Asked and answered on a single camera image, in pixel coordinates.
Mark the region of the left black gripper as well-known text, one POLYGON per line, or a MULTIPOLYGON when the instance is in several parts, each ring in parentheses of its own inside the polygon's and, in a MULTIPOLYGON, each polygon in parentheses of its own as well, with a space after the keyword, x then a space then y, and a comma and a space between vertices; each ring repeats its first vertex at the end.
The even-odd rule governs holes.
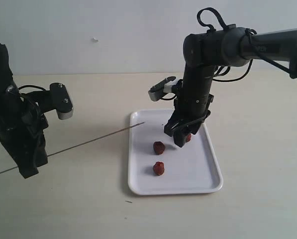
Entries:
POLYGON ((23 178, 38 174, 48 163, 43 130, 47 119, 29 94, 0 93, 0 143, 18 166, 23 178))

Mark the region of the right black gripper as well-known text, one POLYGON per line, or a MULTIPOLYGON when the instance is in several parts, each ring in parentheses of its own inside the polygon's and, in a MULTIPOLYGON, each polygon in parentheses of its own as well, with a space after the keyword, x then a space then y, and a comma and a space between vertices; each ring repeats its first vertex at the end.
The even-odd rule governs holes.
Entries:
POLYGON ((192 101, 174 100, 175 110, 164 126, 164 133, 173 136, 174 143, 183 147, 187 142, 187 133, 196 134, 202 123, 210 116, 208 109, 213 102, 214 95, 192 101))

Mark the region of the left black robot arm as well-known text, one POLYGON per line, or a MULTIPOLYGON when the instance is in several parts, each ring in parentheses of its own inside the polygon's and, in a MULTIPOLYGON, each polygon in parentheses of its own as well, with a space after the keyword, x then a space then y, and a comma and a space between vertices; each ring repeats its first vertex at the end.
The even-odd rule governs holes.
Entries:
POLYGON ((18 166, 23 178, 38 174, 47 164, 45 115, 26 94, 19 92, 9 67, 8 50, 0 43, 0 143, 18 166))

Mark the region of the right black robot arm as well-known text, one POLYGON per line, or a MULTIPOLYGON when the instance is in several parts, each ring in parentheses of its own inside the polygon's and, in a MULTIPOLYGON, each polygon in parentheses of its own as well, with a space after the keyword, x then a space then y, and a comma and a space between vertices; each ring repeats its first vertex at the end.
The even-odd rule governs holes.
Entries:
POLYGON ((175 110, 164 127, 179 147, 210 115, 213 95, 209 92, 219 67, 241 67, 259 59, 297 79, 297 28, 255 34, 233 24, 224 30, 188 35, 183 53, 184 76, 175 93, 175 110))

